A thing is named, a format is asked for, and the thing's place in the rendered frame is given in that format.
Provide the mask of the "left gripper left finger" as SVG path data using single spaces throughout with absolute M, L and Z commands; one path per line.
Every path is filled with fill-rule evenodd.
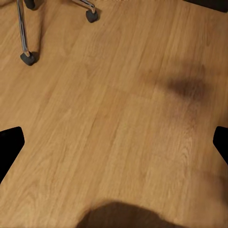
M 0 183 L 25 144 L 20 126 L 0 132 Z

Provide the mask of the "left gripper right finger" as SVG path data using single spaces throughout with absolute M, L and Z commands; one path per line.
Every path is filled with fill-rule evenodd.
M 228 128 L 222 126 L 216 128 L 213 144 L 228 165 Z

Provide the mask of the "swivel chair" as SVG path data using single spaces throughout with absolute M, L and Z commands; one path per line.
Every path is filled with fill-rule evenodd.
M 93 3 L 87 0 L 72 0 L 72 1 L 75 1 L 90 9 L 86 11 L 86 17 L 89 22 L 93 22 L 93 20 L 98 19 L 98 14 L 95 10 L 95 5 Z M 29 9 L 33 9 L 35 7 L 34 0 L 24 0 L 24 2 L 27 8 Z M 29 66 L 33 61 L 36 60 L 36 57 L 28 49 L 23 0 L 17 0 L 17 7 L 18 7 L 18 15 L 19 15 L 21 43 L 22 43 L 22 49 L 23 49 L 23 54 L 20 56 L 20 58 L 23 60 L 23 62 L 25 62 Z

